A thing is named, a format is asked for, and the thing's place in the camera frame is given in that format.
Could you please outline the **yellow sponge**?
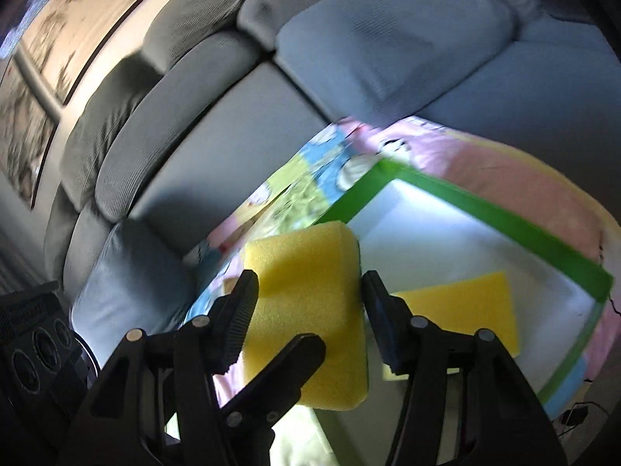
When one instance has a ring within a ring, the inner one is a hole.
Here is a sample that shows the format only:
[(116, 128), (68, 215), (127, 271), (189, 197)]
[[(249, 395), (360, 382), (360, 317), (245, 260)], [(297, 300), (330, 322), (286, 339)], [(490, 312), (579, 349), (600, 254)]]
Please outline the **yellow sponge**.
[(513, 358), (520, 353), (518, 322), (506, 273), (497, 271), (475, 279), (399, 291), (414, 316), (425, 316), (444, 330), (475, 334), (495, 332)]

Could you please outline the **yellow sponge one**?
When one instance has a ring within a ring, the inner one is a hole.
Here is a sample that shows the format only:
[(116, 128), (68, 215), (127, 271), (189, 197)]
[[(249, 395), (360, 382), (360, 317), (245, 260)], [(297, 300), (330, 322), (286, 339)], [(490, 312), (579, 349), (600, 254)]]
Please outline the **yellow sponge one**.
[(256, 240), (241, 251), (259, 298), (242, 350), (250, 382), (297, 334), (316, 334), (325, 360), (301, 389), (300, 403), (349, 411), (367, 396), (368, 375), (358, 240), (341, 222)]

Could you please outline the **grey pillow left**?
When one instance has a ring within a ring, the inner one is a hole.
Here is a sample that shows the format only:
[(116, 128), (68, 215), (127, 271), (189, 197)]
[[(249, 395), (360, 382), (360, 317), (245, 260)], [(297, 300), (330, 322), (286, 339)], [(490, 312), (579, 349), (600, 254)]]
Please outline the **grey pillow left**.
[(174, 330), (195, 299), (181, 260), (146, 225), (125, 220), (108, 235), (71, 308), (71, 325), (104, 366), (127, 331)]

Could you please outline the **grey pillow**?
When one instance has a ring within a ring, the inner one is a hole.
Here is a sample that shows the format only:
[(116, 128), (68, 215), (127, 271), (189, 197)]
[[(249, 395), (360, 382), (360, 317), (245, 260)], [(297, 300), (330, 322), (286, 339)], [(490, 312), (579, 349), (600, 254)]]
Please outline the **grey pillow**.
[(322, 0), (281, 28), (276, 60), (331, 118), (386, 126), (495, 58), (516, 23), (502, 0)]
[(127, 331), (174, 330), (195, 299), (181, 260), (146, 225), (125, 220), (108, 235), (71, 308), (71, 325), (104, 366)]

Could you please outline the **green cardboard box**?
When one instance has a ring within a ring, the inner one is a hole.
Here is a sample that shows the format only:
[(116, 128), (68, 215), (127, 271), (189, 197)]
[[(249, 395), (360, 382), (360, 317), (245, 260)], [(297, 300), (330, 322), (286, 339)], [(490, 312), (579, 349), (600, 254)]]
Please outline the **green cardboard box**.
[(549, 417), (558, 417), (586, 374), (592, 338), (614, 278), (604, 266), (494, 204), (377, 162), (319, 219), (359, 240), (362, 270), (391, 292), (503, 271), (513, 295), (517, 364)]

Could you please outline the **cartoon print bed sheet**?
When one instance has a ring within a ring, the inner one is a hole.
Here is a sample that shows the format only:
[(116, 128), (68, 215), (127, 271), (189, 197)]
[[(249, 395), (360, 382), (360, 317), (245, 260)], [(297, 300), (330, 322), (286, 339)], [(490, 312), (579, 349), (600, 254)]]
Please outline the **cartoon print bed sheet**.
[(232, 270), (210, 278), (218, 257), (243, 238), (309, 226), (380, 159), (400, 162), (425, 178), (512, 212), (619, 272), (620, 227), (578, 186), (535, 157), (499, 142), (418, 117), (387, 129), (343, 120), (326, 129), (274, 172), (188, 255), (199, 266), (202, 292), (193, 313), (207, 309)]

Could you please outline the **grey sofa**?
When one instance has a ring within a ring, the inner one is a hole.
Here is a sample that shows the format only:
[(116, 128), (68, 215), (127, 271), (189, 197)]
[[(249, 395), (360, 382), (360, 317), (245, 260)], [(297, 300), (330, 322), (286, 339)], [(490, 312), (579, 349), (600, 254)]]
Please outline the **grey sofa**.
[(428, 172), (510, 208), (584, 255), (620, 247), (620, 63), (582, 0), (486, 0), (508, 36), (464, 53), (465, 28), (431, 53), (385, 61), (408, 81), (392, 100), (326, 96), (294, 32), (354, 0), (170, 0), (140, 49), (99, 84), (68, 136), (44, 253), (71, 323), (105, 362), (130, 328), (176, 324), (133, 299), (88, 299), (85, 285), (114, 226), (141, 220), (184, 255), (220, 244), (257, 207), (307, 138), (344, 116), (379, 126)]

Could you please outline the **framed landscape painting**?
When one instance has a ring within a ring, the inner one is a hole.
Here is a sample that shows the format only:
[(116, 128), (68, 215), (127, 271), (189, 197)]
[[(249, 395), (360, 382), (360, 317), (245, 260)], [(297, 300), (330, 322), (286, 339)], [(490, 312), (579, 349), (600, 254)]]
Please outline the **framed landscape painting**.
[(61, 101), (111, 28), (138, 0), (49, 0), (22, 37)]

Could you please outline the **grey pillow right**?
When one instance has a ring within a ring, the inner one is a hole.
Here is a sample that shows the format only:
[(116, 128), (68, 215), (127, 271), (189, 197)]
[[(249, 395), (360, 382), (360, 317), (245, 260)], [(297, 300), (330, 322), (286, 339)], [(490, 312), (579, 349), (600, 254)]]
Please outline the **grey pillow right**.
[(322, 0), (281, 28), (276, 60), (331, 118), (386, 126), (495, 58), (516, 23), (502, 0)]

